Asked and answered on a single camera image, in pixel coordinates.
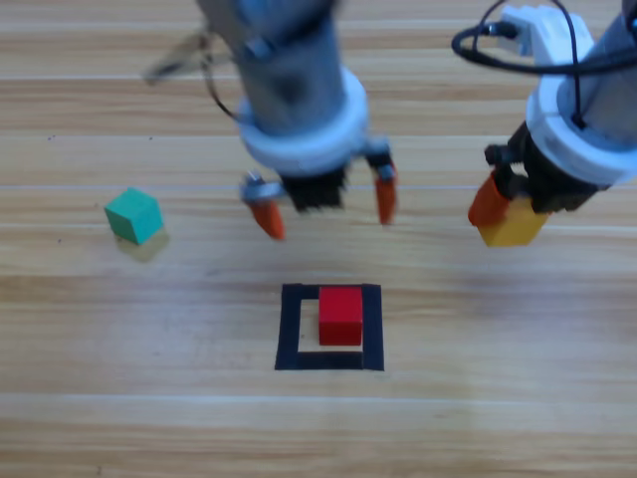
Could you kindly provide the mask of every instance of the white mount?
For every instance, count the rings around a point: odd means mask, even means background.
[[[583,60],[594,41],[581,17],[570,16],[577,40],[577,56]],[[521,56],[533,56],[537,65],[572,64],[572,47],[566,19],[560,10],[540,6],[504,9],[503,21],[523,31],[515,40],[501,39],[500,46]],[[557,94],[565,77],[542,77],[527,103],[527,126],[542,153],[559,169],[581,181],[599,186],[630,180],[637,174],[637,149],[609,151],[587,142],[559,112]]]

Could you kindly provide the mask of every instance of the gray robot arm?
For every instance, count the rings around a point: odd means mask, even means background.
[[[482,35],[496,33],[502,47],[533,57],[543,73],[527,102],[524,123],[507,144],[492,144],[485,151],[493,171],[469,212],[481,232],[510,219],[507,201],[528,198],[534,214],[575,211],[598,192],[637,175],[636,16],[637,0],[624,0],[622,12],[595,42],[583,20],[569,15],[578,65],[570,26],[559,9],[506,7],[500,22],[485,27]],[[463,58],[502,70],[532,71],[485,60],[475,50],[461,52],[462,36],[452,47]],[[526,175],[514,173],[515,164]]]
[[[369,134],[366,92],[340,58],[335,0],[197,0],[201,39],[220,37],[241,77],[245,98],[232,115],[253,158],[278,182],[250,173],[242,199],[272,237],[284,227],[275,201],[289,197],[299,212],[341,207],[346,172],[365,158],[376,181],[380,222],[396,207],[389,143]],[[196,37],[181,49],[193,53]],[[146,77],[186,71],[179,50]]]

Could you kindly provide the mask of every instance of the gray cylinder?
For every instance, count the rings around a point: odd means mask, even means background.
[[[276,38],[280,30],[317,11],[324,0],[197,1],[211,29],[235,56],[259,129],[284,136],[313,130],[333,120],[344,105],[345,94],[339,45],[330,18],[274,56],[246,54],[248,44],[255,38]]]
[[[635,38],[619,15],[597,42],[589,57],[637,49]],[[577,132],[600,147],[621,149],[637,146],[637,67],[598,76],[584,76],[581,83],[581,107],[587,128],[580,130],[570,118],[575,111],[573,78],[568,78],[558,93],[562,116]]]

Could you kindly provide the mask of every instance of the black square outline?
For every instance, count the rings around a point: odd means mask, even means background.
[[[319,299],[321,287],[356,287],[362,292],[362,352],[299,352],[301,302]],[[384,371],[380,286],[284,284],[276,370]]]

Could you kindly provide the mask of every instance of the wooden table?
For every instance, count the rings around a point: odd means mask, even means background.
[[[620,2],[569,3],[598,36]],[[200,79],[139,79],[194,1],[0,0],[0,476],[637,476],[637,190],[484,246],[483,149],[536,83],[453,56],[488,6],[347,2],[400,213],[377,224],[361,164],[344,211],[285,206],[280,244],[238,200],[254,162]],[[129,185],[165,215],[142,248],[103,210]],[[275,371],[285,283],[381,285],[385,372]],[[312,304],[302,332],[315,348]]]

